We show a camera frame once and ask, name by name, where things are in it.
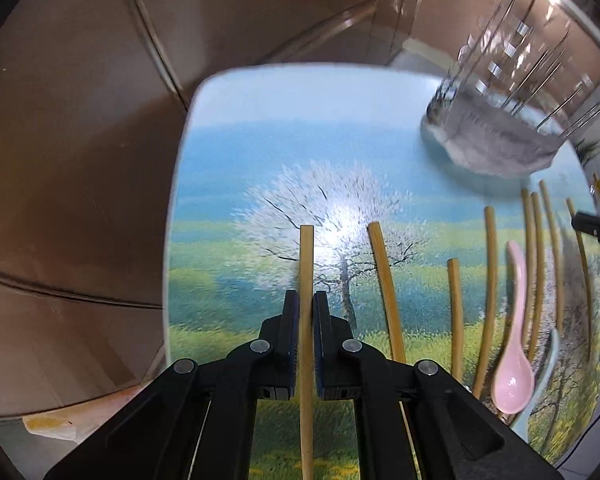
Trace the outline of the bamboo chopstick pair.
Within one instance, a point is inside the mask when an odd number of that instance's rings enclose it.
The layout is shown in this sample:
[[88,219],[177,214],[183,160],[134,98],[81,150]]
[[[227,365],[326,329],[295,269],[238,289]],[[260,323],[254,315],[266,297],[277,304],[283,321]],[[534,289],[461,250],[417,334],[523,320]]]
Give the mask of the bamboo chopstick pair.
[[533,208],[533,226],[535,230],[535,290],[533,304],[533,318],[531,324],[531,333],[528,347],[528,359],[534,361],[536,347],[538,346],[540,328],[542,321],[542,311],[544,302],[544,282],[545,282],[545,252],[544,252],[544,230],[542,219],[542,206],[538,192],[531,193]]

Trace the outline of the long bamboo chopstick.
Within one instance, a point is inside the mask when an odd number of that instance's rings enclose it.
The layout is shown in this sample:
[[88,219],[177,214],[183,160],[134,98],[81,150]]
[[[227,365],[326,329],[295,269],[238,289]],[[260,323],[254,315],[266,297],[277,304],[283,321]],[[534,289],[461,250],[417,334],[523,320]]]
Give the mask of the long bamboo chopstick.
[[492,206],[484,208],[486,222],[486,310],[482,328],[480,351],[472,394],[480,399],[486,371],[488,370],[495,326],[496,300],[498,299],[498,239],[496,238],[495,212]]

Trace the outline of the short-looking bamboo chopstick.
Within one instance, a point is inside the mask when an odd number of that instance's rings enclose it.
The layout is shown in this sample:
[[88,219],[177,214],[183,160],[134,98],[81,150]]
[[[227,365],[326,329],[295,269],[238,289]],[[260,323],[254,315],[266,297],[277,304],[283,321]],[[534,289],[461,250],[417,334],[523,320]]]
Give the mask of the short-looking bamboo chopstick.
[[448,260],[448,277],[451,305],[451,374],[458,381],[464,375],[464,310],[462,286],[460,286],[460,263],[457,258]]

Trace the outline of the pink ceramic spoon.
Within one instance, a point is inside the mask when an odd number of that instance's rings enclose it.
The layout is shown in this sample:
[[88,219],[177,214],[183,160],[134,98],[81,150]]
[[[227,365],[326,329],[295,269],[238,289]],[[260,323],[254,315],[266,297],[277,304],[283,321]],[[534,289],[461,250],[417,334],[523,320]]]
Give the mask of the pink ceramic spoon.
[[506,252],[514,276],[513,318],[492,380],[491,393],[495,407],[503,414],[513,415],[522,411],[530,401],[534,390],[534,374],[522,345],[527,300],[526,257],[514,240],[507,242]]

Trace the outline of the light blue ceramic spoon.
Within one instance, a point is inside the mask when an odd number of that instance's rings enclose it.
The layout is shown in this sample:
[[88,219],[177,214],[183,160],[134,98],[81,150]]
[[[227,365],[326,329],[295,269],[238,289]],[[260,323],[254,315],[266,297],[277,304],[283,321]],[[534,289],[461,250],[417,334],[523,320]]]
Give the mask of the light blue ceramic spoon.
[[540,397],[544,393],[550,378],[556,367],[560,348],[560,336],[558,330],[553,328],[550,332],[550,351],[545,359],[544,367],[541,370],[540,378],[535,384],[532,397],[526,407],[516,415],[513,422],[510,424],[510,429],[524,442],[529,442],[529,419],[535,405],[539,402]]

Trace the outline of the paper scrap on floor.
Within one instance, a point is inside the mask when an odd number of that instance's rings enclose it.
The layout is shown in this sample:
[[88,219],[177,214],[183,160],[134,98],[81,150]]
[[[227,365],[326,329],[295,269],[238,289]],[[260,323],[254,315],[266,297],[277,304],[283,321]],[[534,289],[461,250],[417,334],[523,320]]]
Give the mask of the paper scrap on floor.
[[68,408],[26,415],[22,422],[29,434],[80,444],[147,386],[137,385]]

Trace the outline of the grey wrap on holder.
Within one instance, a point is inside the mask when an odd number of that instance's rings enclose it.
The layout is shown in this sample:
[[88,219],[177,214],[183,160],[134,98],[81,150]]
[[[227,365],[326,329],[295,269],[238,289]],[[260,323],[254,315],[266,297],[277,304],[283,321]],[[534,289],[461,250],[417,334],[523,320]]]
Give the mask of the grey wrap on holder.
[[563,136],[543,134],[486,100],[457,93],[443,103],[432,100],[422,131],[456,166],[483,176],[521,178],[548,168]]

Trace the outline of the landscape print table mat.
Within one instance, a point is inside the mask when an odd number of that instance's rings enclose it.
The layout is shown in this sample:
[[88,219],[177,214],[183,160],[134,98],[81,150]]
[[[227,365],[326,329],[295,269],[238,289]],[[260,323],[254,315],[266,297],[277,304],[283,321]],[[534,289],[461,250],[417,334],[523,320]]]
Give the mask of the landscape print table mat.
[[458,370],[482,402],[513,307],[508,244],[527,263],[524,348],[557,361],[528,441],[558,463],[600,398],[600,245],[571,218],[595,203],[576,151],[522,177],[456,166],[426,125],[434,76],[348,64],[228,70],[195,91],[166,236],[172,359],[207,363],[257,335],[298,284],[355,338]]

